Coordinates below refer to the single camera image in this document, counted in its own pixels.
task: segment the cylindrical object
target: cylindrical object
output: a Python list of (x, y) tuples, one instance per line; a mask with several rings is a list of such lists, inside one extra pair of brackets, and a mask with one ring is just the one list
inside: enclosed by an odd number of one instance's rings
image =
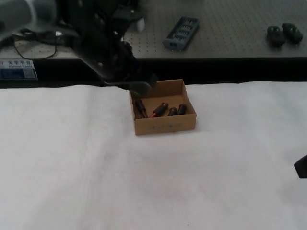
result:
[(176, 115), (177, 115), (177, 109), (175, 107), (170, 108), (168, 116), (176, 116)]
[(184, 115), (187, 112), (187, 106), (185, 104), (181, 104), (178, 108), (178, 115)]
[(148, 115), (146, 113), (146, 108), (145, 108), (142, 100), (136, 100), (135, 106), (136, 106), (136, 108), (138, 109), (139, 113), (142, 115), (143, 118), (148, 118)]
[(163, 102), (158, 108), (153, 111), (153, 114), (150, 116), (150, 118), (162, 116), (163, 113), (167, 110), (167, 108), (168, 103)]

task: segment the black robotic arm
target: black robotic arm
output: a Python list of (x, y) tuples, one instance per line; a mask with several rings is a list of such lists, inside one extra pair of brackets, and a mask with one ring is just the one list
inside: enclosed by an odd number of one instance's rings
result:
[(120, 17), (123, 0), (3, 0), (0, 37), (13, 31), (61, 31), (67, 46), (108, 85), (145, 94), (157, 81), (122, 41), (131, 23), (141, 16)]

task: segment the white cloth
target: white cloth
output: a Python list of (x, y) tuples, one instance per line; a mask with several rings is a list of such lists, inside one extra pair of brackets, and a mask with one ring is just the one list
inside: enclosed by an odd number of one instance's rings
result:
[(187, 90), (197, 128), (141, 137), (124, 90), (1, 90), (0, 229), (306, 230), (307, 83)]

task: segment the brown cardboard tray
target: brown cardboard tray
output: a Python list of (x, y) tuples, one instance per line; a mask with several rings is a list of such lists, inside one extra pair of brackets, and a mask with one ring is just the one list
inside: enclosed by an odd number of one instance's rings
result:
[[(142, 99), (146, 112), (150, 116), (162, 102), (169, 107), (178, 109), (180, 104), (187, 106), (185, 115), (167, 116), (169, 109), (161, 116), (155, 118), (142, 118), (135, 106), (135, 101)], [(195, 129), (196, 112), (189, 101), (187, 90), (183, 80), (158, 81), (157, 85), (142, 98), (130, 93), (130, 104), (136, 135), (169, 133)]]

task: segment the label sticker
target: label sticker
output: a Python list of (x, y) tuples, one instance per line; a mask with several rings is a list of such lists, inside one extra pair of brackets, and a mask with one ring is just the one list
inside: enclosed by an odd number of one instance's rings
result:
[(0, 80), (37, 80), (31, 60), (0, 60)]

